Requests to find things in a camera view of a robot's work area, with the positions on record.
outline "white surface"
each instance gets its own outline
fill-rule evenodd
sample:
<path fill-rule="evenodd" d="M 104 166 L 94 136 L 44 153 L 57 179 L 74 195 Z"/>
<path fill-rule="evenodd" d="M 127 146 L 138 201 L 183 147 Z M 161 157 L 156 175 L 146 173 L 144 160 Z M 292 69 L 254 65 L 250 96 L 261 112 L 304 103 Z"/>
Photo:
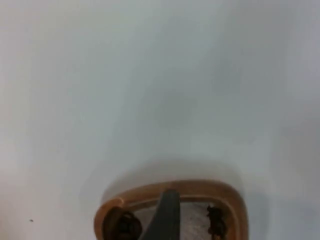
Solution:
<path fill-rule="evenodd" d="M 93 240 L 104 197 L 203 177 L 250 239 L 319 239 L 319 9 L 0 0 L 0 238 Z"/>

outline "wooden frame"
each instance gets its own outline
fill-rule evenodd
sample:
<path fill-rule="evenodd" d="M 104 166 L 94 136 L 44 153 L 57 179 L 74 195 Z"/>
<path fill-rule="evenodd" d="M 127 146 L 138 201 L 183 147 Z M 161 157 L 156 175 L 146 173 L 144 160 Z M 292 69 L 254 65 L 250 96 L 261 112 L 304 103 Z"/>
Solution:
<path fill-rule="evenodd" d="M 94 232 L 97 240 L 103 239 L 103 221 L 113 207 L 134 212 L 157 204 L 162 192 L 175 189 L 181 202 L 210 202 L 219 206 L 226 214 L 228 226 L 226 240 L 248 240 L 248 217 L 240 194 L 230 185 L 211 180 L 181 180 L 140 186 L 118 194 L 104 203 L 96 212 Z"/>

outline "brown wooden rim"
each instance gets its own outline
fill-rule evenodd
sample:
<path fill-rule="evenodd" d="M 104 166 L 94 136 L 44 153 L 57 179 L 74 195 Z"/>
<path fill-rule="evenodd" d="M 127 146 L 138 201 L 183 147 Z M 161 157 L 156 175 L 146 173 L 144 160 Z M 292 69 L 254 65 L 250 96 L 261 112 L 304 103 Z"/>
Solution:
<path fill-rule="evenodd" d="M 108 211 L 113 207 L 136 211 L 157 204 L 161 193 L 175 189 L 181 202 L 211 202 L 228 212 L 227 240 L 248 240 L 248 217 L 240 194 L 230 185 L 213 180 L 179 180 L 149 184 L 118 194 L 105 202 L 96 212 L 94 232 L 97 240 L 103 239 L 102 226 Z"/>

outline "tan rounded frame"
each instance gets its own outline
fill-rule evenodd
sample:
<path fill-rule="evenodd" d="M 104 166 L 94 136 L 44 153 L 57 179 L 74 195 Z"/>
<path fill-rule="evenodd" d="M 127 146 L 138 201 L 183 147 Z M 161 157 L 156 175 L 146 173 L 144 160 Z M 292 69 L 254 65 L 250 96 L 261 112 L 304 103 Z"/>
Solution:
<path fill-rule="evenodd" d="M 113 207 L 134 212 L 157 204 L 161 193 L 175 189 L 181 202 L 211 202 L 222 208 L 228 226 L 226 240 L 248 240 L 248 217 L 240 194 L 230 185 L 212 180 L 180 180 L 140 186 L 118 194 L 104 203 L 96 212 L 94 232 L 97 240 L 103 239 L 102 226 L 105 216 Z"/>

